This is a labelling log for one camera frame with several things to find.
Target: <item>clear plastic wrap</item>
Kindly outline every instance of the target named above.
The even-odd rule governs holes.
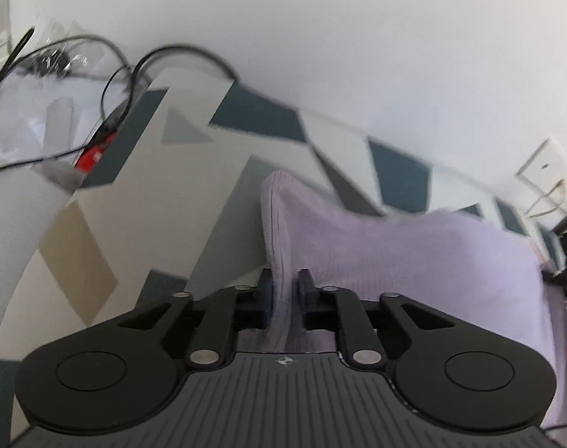
[[[66,31],[65,27],[56,21],[51,21],[43,31],[37,47],[49,45],[57,40],[87,32],[76,22]],[[70,74],[88,75],[105,55],[105,50],[99,42],[89,40],[68,41],[57,44],[41,51],[25,63],[25,67],[37,76],[54,74],[64,77]]]
[[[61,97],[57,77],[10,76],[0,89],[0,161],[58,153],[75,133],[71,98]]]

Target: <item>black cable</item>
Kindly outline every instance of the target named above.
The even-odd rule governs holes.
[[[172,44],[166,45],[163,47],[158,47],[157,49],[151,50],[151,52],[147,53],[142,59],[138,61],[138,64],[134,67],[132,74],[138,74],[142,67],[155,55],[158,53],[163,52],[184,52],[184,53],[192,53],[196,55],[200,55],[204,57],[208,61],[211,61],[217,67],[221,69],[226,77],[232,79],[234,82],[240,81],[240,77],[238,73],[234,70],[234,68],[228,64],[225,60],[223,60],[218,55],[214,54],[213,52],[203,49],[202,47],[197,47],[196,45],[188,45],[188,44]]]
[[[104,123],[105,121],[107,121],[107,114],[105,112],[105,95],[107,94],[107,91],[109,89],[109,86],[111,85],[111,82],[115,79],[115,77],[117,76],[117,74],[120,73],[120,71],[124,70],[124,66],[122,65],[118,70],[116,70],[111,77],[109,78],[109,80],[107,81],[107,83],[105,84],[105,87],[103,88],[103,92],[100,95],[100,118],[101,118],[101,122]]]
[[[121,66],[120,66],[119,70],[124,70],[124,69],[127,70],[127,73],[130,76],[130,65],[128,64],[126,56],[123,54],[123,52],[121,52],[119,47],[117,47],[111,40],[108,40],[106,38],[100,37],[99,35],[93,35],[93,34],[76,35],[74,37],[62,38],[61,40],[57,40],[57,41],[52,42],[50,44],[44,45],[44,46],[40,47],[39,49],[34,50],[33,52],[30,52],[27,55],[24,55],[19,59],[16,59],[18,54],[21,52],[21,50],[26,45],[27,41],[30,39],[30,37],[32,37],[33,33],[34,33],[34,29],[31,28],[27,32],[27,34],[24,35],[24,37],[20,40],[18,45],[15,47],[15,49],[12,51],[12,53],[8,57],[6,63],[1,68],[0,85],[3,82],[3,80],[13,70],[17,66],[19,66],[22,62],[24,62],[25,60],[31,58],[34,55],[37,55],[38,53],[40,53],[43,50],[46,50],[46,49],[49,49],[49,48],[52,48],[52,47],[57,47],[61,43],[65,43],[65,42],[68,42],[68,41],[75,41],[75,40],[98,41],[100,43],[105,44],[106,46],[109,47],[109,49],[112,50],[112,52],[117,57],[118,61],[120,61]],[[133,88],[130,88],[129,89],[129,98],[128,98],[129,103],[133,102],[133,93],[134,93]],[[120,115],[120,118],[118,118],[118,120],[115,124],[116,128],[119,127],[119,125],[121,125],[121,123],[126,119],[126,116],[127,116],[127,111],[124,110],[124,112]],[[108,136],[108,133],[103,131],[103,133],[98,134],[98,136],[94,137],[88,143],[85,143],[85,144],[78,146],[76,148],[66,150],[66,151],[61,152],[61,153],[56,153],[56,154],[50,155],[50,156],[41,156],[41,157],[38,157],[38,158],[32,158],[32,159],[28,159],[28,160],[19,160],[19,161],[16,161],[16,162],[11,162],[11,163],[8,163],[8,164],[5,164],[5,165],[1,165],[0,166],[0,172],[11,169],[11,168],[17,168],[17,167],[22,167],[22,166],[25,166],[25,165],[33,165],[33,164],[41,163],[41,162],[44,162],[45,160],[56,160],[56,159],[59,159],[59,158],[63,158],[65,156],[73,155],[75,153],[81,152],[83,150],[86,150],[88,148],[91,148],[93,146],[96,146],[100,143],[105,142],[105,139],[106,139],[107,136]]]
[[[26,46],[26,44],[30,40],[30,38],[32,37],[32,34],[34,34],[34,27],[31,27],[28,30],[28,32],[26,32],[24,34],[24,37],[22,37],[20,39],[20,41],[18,42],[18,45],[16,45],[14,50],[12,50],[12,52],[10,53],[10,55],[8,56],[6,61],[4,62],[3,66],[1,67],[1,70],[0,70],[0,85],[3,82],[3,80],[5,79],[5,75],[9,72],[8,69],[12,66],[14,61],[18,58],[18,54],[20,52],[22,52],[22,49],[24,49],[24,47]]]
[[[10,60],[10,58],[8,58],[8,60],[6,61],[6,64],[4,64],[2,70],[0,71],[0,85],[3,82],[3,80],[13,70],[17,66],[19,66],[22,62],[24,62],[25,60],[31,58],[34,55],[37,55],[39,52],[41,52],[43,50],[46,50],[46,49],[49,49],[49,48],[52,48],[52,47],[56,47],[59,44],[65,43],[65,42],[68,42],[68,41],[91,40],[91,41],[99,41],[100,43],[104,43],[106,46],[108,46],[114,52],[115,56],[120,61],[121,66],[112,74],[112,76],[109,78],[109,80],[105,84],[105,88],[103,89],[103,92],[102,92],[102,95],[101,95],[101,101],[100,101],[100,112],[101,112],[101,117],[103,118],[103,123],[101,125],[101,128],[99,128],[99,131],[93,137],[93,139],[91,139],[88,143],[83,144],[82,146],[79,146],[77,148],[73,148],[71,150],[67,150],[67,151],[62,152],[62,153],[57,153],[55,155],[50,155],[50,156],[45,156],[45,157],[41,156],[41,157],[38,157],[38,158],[33,158],[33,159],[29,159],[29,160],[21,160],[21,161],[16,161],[16,162],[8,163],[8,164],[5,164],[5,165],[1,165],[0,166],[0,172],[11,169],[11,168],[41,163],[41,162],[44,162],[45,160],[56,160],[56,159],[63,158],[63,157],[68,156],[68,155],[73,155],[74,153],[78,153],[78,152],[81,152],[81,151],[89,149],[89,148],[92,148],[93,146],[96,146],[98,144],[104,143],[106,137],[112,131],[118,130],[120,128],[121,124],[123,124],[127,115],[129,114],[130,110],[132,109],[132,106],[133,106],[133,103],[134,103],[134,98],[135,98],[135,89],[136,89],[136,85],[138,83],[139,76],[142,75],[148,81],[148,77],[146,76],[146,74],[143,71],[144,65],[147,64],[147,62],[151,58],[153,58],[153,56],[158,55],[160,53],[186,52],[186,53],[192,53],[192,54],[200,55],[200,56],[208,59],[209,61],[213,62],[215,65],[217,65],[217,67],[219,67],[222,70],[222,72],[226,75],[226,77],[228,77],[229,79],[232,79],[234,82],[238,82],[238,80],[239,80],[238,73],[227,62],[225,62],[221,57],[219,57],[218,55],[215,55],[214,53],[212,53],[212,52],[210,52],[206,49],[202,49],[201,47],[197,47],[195,45],[188,45],[188,44],[173,44],[173,45],[166,45],[166,46],[163,46],[163,47],[158,47],[157,49],[154,49],[151,52],[148,52],[147,55],[143,56],[138,61],[138,63],[135,65],[132,72],[130,72],[130,65],[128,64],[126,56],[124,56],[124,54],[121,52],[121,50],[114,43],[112,43],[111,40],[108,40],[106,38],[103,38],[103,37],[100,37],[99,35],[94,35],[94,34],[76,35],[74,37],[62,38],[61,40],[57,40],[55,42],[52,42],[52,43],[47,44],[45,46],[42,46],[41,48],[34,50],[33,52],[28,53],[27,55],[24,55],[20,59],[16,59],[16,56],[20,53],[22,48],[24,48],[26,41],[28,41],[28,39],[32,36],[33,32],[34,32],[34,29],[33,28],[30,29],[27,32],[27,35],[24,35],[22,40],[19,42],[18,46],[16,46],[16,48],[12,51],[12,54],[10,55],[10,57],[13,57],[12,60]],[[22,44],[22,41],[25,40],[25,39],[26,39],[26,41],[24,42],[22,47],[18,48]],[[117,74],[120,73],[120,71],[122,71],[122,70],[127,71],[127,77],[128,77],[127,80],[129,82],[129,84],[128,84],[128,91],[129,92],[128,92],[128,98],[127,98],[127,101],[126,101],[126,106],[124,107],[124,110],[121,113],[120,117],[117,119],[117,121],[113,125],[112,130],[106,130],[103,126],[103,124],[106,121],[105,106],[104,106],[105,95],[107,93],[107,90],[109,89],[109,86],[111,85],[111,82],[115,79]]]

